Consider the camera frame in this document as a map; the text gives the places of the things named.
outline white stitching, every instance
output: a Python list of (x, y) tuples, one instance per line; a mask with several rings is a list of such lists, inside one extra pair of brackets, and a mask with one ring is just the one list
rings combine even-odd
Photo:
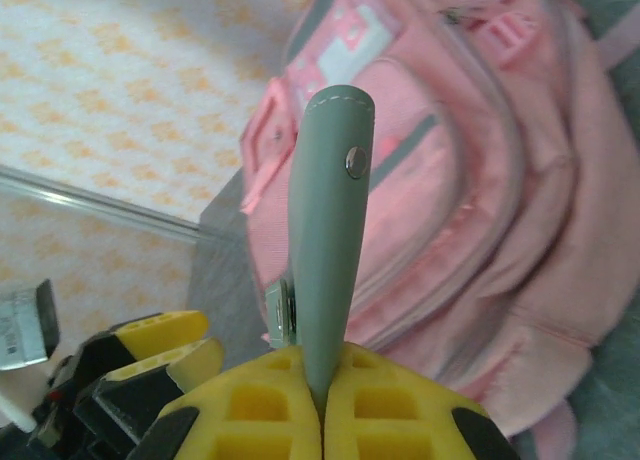
[(363, 102), (362, 100), (358, 100), (357, 98), (353, 98), (353, 97), (342, 97), (340, 95), (334, 95), (332, 97), (329, 98), (325, 98), (324, 100), (320, 100), (318, 103), (314, 103), (313, 105), (311, 105), (307, 111), (305, 113), (309, 113), (311, 112), (311, 110), (313, 110), (314, 108), (323, 105), (327, 102), (330, 102), (332, 100), (346, 100), (348, 102), (353, 102), (356, 103), (358, 105), (360, 105), (361, 107), (364, 107), (365, 110), (369, 113), (371, 113), (371, 105), (368, 105), (366, 102)]

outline pink backpack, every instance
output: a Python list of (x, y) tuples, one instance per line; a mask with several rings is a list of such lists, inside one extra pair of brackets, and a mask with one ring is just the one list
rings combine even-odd
[(565, 458), (565, 397), (640, 278), (640, 166), (570, 0), (312, 0), (241, 140), (261, 292), (287, 268), (309, 98), (376, 104), (347, 340), (534, 426)]

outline backpack strap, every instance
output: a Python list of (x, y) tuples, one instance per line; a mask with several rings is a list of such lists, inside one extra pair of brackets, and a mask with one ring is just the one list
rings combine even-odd
[(568, 460), (576, 445), (577, 424), (566, 400), (531, 427), (538, 460)]
[(640, 47), (640, 3), (598, 40), (598, 51), (604, 67), (611, 70)]

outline metal rivet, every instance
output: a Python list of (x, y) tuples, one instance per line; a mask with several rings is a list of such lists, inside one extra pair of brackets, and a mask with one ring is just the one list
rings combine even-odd
[(345, 162), (347, 173), (355, 180), (367, 173), (367, 152), (361, 147), (352, 147)]

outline grey surface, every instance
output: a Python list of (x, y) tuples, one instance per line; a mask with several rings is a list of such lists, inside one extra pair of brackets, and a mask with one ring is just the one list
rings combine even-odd
[[(596, 37), (638, 1), (578, 0), (590, 12), (587, 23)], [(611, 76), (638, 139), (640, 51)], [(228, 346), (228, 365), (267, 351), (266, 343), (256, 341), (266, 329), (248, 271), (243, 216), (237, 212), (241, 195), (241, 179), (236, 176), (203, 213), (203, 228), (213, 229), (221, 239), (199, 246), (191, 289), (190, 305), (210, 315), (213, 332)], [(593, 357), (592, 370), (570, 398), (580, 428), (574, 458), (640, 459), (640, 291)], [(524, 435), (519, 443), (523, 458), (536, 458), (529, 437)]]

